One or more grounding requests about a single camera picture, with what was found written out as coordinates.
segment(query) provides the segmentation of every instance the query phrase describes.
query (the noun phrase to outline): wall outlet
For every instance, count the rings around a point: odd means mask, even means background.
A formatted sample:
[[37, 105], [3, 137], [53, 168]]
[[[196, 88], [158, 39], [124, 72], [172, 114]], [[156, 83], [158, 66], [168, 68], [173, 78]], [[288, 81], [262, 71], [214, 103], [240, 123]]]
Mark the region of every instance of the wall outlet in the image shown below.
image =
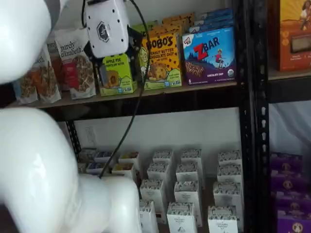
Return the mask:
[[89, 145], [96, 146], [97, 143], [96, 143], [96, 135], [95, 135], [94, 127], [92, 126], [86, 127], [86, 136], [87, 136]]

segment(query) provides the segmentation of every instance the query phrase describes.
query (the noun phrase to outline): purple box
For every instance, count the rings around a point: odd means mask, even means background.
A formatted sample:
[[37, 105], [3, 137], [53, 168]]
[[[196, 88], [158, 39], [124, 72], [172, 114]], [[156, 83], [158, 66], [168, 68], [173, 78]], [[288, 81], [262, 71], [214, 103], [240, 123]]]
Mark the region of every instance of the purple box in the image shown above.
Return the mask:
[[270, 169], [301, 173], [303, 170], [302, 155], [271, 152]]
[[302, 211], [277, 210], [277, 233], [311, 232], [311, 214]]
[[311, 198], [308, 193], [277, 191], [276, 207], [311, 213]]
[[301, 173], [271, 171], [271, 190], [307, 192], [308, 180]]

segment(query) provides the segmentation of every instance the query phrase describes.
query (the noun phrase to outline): granola bag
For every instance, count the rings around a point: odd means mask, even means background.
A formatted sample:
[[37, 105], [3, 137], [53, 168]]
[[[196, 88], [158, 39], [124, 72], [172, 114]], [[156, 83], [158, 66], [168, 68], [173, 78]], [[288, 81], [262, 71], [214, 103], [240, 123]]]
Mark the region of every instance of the granola bag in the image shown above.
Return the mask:
[[12, 85], [19, 104], [32, 103], [38, 100], [35, 84], [29, 73], [12, 82]]
[[29, 74], [43, 103], [54, 103], [61, 99], [47, 45], [43, 46]]
[[88, 43], [86, 29], [56, 31], [55, 35], [71, 98], [75, 100], [95, 96], [93, 65], [83, 50]]

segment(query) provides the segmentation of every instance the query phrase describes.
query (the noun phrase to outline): shelf board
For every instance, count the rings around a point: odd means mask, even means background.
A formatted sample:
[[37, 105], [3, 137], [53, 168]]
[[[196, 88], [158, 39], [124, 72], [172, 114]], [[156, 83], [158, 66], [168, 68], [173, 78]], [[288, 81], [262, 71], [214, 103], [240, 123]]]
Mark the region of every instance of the shelf board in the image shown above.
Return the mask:
[[[154, 95], [161, 95], [161, 94], [205, 90], [205, 89], [235, 86], [235, 85], [237, 85], [236, 82], [216, 83], [216, 84], [209, 84], [209, 85], [194, 85], [194, 86], [186, 85], [186, 86], [166, 88], [166, 89], [148, 90], [148, 91], [144, 91], [142, 95], [143, 96], [154, 96]], [[69, 105], [74, 105], [74, 104], [85, 104], [85, 103], [93, 103], [93, 102], [101, 102], [101, 101], [121, 100], [121, 99], [136, 98], [139, 96], [139, 92], [140, 92], [140, 88], [138, 88], [132, 94], [115, 95], [115, 96], [100, 96], [99, 94], [97, 94], [94, 97], [91, 97], [88, 99], [80, 99], [80, 100], [72, 100], [70, 98], [69, 92], [65, 92], [63, 93], [62, 99], [55, 103], [41, 103], [39, 101], [36, 101], [36, 102], [30, 103], [24, 106], [33, 107], [33, 108], [52, 108], [52, 107], [69, 106]], [[12, 108], [12, 107], [19, 107], [19, 106], [21, 105], [18, 105], [18, 103], [15, 101], [12, 104], [8, 105], [7, 107]]]

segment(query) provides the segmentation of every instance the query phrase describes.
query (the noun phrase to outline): black cable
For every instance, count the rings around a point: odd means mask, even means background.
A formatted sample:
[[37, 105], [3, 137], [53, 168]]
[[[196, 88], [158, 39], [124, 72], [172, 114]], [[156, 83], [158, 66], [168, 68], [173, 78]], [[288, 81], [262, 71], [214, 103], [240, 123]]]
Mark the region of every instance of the black cable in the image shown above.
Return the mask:
[[149, 33], [148, 33], [148, 28], [147, 28], [147, 25], [146, 25], [146, 22], [144, 20], [144, 17], [142, 16], [142, 13], [139, 9], [139, 7], [136, 5], [136, 3], [134, 2], [134, 0], [130, 0], [131, 3], [134, 5], [134, 7], [136, 8], [139, 16], [140, 16], [140, 19], [142, 21], [142, 24], [144, 25], [144, 28], [145, 28], [145, 31], [146, 31], [146, 35], [147, 35], [147, 48], [148, 48], [148, 61], [147, 61], [147, 68], [146, 68], [146, 72], [145, 72], [145, 76], [143, 77], [143, 80], [142, 80], [142, 88], [140, 90], [140, 93], [139, 93], [139, 97], [138, 97], [138, 100], [137, 100], [137, 103], [136, 103], [136, 107], [135, 107], [135, 110], [134, 110], [134, 113], [133, 113], [133, 116], [131, 118], [131, 121], [129, 123], [129, 125], [127, 126], [127, 129], [125, 130], [125, 133], [121, 139], [121, 141], [119, 142], [119, 144], [117, 145], [117, 147], [114, 149], [114, 151], [112, 152], [110, 158], [108, 159], [107, 163], [105, 164], [105, 166], [103, 167], [103, 170], [102, 172], [100, 173], [99, 175], [99, 178], [101, 178], [104, 174], [104, 172], [107, 170], [107, 168], [109, 167], [109, 164], [111, 162], [111, 160], [116, 156], [120, 146], [122, 145], [123, 141], [125, 140], [128, 132], [130, 131], [130, 128], [133, 124], [133, 121], [135, 119], [135, 116], [136, 116], [136, 113], [137, 113], [137, 110], [138, 110], [138, 107], [139, 107], [139, 104], [140, 104], [140, 100], [141, 100], [141, 97], [142, 97], [142, 93], [144, 92], [144, 87], [145, 87], [145, 81], [147, 79], [147, 75], [148, 75], [148, 69], [149, 69], [149, 64], [150, 64], [150, 49], [151, 49], [151, 46], [150, 46], [150, 37], [149, 37]]
[[84, 22], [84, 10], [86, 8], [86, 0], [83, 0], [83, 3], [82, 3], [82, 12], [81, 12], [81, 22], [82, 22], [82, 26], [84, 28], [86, 28], [86, 23]]

